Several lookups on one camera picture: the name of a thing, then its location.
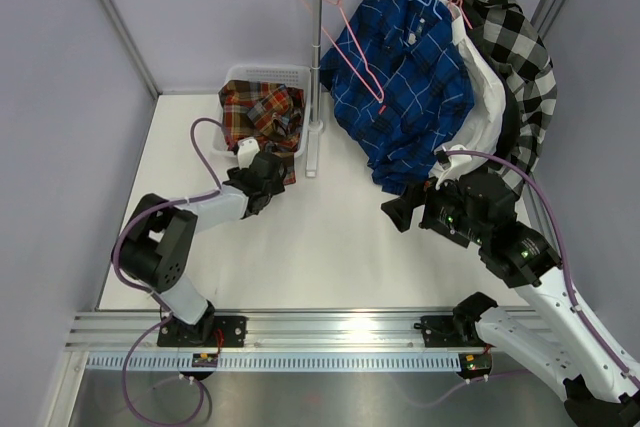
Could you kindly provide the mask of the blue plaid shirt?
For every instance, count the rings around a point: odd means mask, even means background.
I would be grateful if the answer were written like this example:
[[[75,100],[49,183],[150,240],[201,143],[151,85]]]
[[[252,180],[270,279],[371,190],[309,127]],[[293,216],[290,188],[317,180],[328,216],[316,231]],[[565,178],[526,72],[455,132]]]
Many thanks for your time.
[[[452,41],[451,20],[429,0],[362,0],[320,61],[338,124],[390,194],[424,182],[435,149],[472,108],[472,86]]]

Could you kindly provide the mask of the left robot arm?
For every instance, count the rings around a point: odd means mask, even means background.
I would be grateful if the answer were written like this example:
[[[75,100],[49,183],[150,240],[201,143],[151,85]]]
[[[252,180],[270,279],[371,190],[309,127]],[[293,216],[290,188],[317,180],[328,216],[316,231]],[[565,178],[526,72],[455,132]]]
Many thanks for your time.
[[[283,193],[286,169],[280,157],[259,152],[227,174],[219,189],[191,199],[143,196],[113,248],[117,275],[132,278],[169,313],[158,328],[160,347],[244,345],[246,318],[218,314],[187,276],[187,261],[196,234],[257,215]]]

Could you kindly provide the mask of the red plaid shirt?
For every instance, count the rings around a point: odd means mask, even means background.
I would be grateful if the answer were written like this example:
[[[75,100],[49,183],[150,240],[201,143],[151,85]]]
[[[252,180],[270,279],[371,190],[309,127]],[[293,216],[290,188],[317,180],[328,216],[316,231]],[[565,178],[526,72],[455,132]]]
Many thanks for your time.
[[[294,184],[294,153],[300,146],[305,114],[304,91],[282,83],[230,80],[218,97],[228,149],[235,152],[241,139],[253,137],[261,151],[282,159],[284,185]]]

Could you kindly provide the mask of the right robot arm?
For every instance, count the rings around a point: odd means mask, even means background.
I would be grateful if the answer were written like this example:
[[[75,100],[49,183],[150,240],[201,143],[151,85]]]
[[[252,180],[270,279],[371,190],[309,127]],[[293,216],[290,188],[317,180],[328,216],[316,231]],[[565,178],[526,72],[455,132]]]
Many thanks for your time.
[[[462,247],[478,246],[487,270],[528,303],[555,340],[532,332],[481,292],[444,320],[421,319],[416,329],[426,345],[458,341],[503,351],[552,389],[578,426],[638,425],[638,362],[566,280],[565,263],[546,238],[518,221],[515,203],[497,175],[476,171],[441,187],[434,181],[410,185],[381,209],[405,232],[422,208],[420,228]]]

